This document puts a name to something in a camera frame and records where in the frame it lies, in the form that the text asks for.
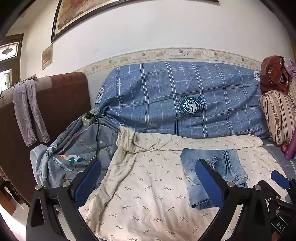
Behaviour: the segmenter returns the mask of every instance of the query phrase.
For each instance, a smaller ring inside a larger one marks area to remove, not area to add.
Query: beige striped pillow
[[[277,145],[292,138],[296,127],[296,79],[292,79],[289,94],[272,90],[261,96],[261,108],[269,133]]]

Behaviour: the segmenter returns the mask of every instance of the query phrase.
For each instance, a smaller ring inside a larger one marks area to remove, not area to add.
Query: frosted glass panel
[[[0,61],[17,56],[19,42],[0,46]]]
[[[6,90],[11,82],[11,69],[0,72],[0,92]]]

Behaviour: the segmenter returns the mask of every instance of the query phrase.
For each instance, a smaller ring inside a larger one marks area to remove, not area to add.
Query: cream floral sheet
[[[189,205],[180,154],[183,148],[237,149],[253,187],[267,181],[282,197],[287,192],[270,173],[277,162],[252,135],[190,139],[169,134],[135,133],[120,127],[118,149],[100,187],[79,211],[97,237],[105,240],[198,240],[218,208],[197,210]],[[224,235],[230,237],[241,207]]]

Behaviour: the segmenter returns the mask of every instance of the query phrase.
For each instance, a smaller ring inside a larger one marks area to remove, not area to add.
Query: white wall
[[[21,79],[74,71],[115,55],[164,47],[201,47],[262,61],[270,55],[293,58],[289,36],[259,0],[150,0],[98,14],[53,43],[45,70],[41,53],[51,44],[58,0],[52,0],[26,29]]]

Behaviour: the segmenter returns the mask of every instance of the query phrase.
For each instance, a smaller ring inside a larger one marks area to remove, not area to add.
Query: decorative tile border
[[[227,63],[238,65],[250,69],[260,70],[261,62],[224,51],[201,49],[201,48],[164,48],[149,49],[127,54],[118,55],[112,58],[100,60],[98,62],[82,67],[75,72],[91,74],[101,70],[115,68],[126,64],[135,64],[151,61],[198,61]]]

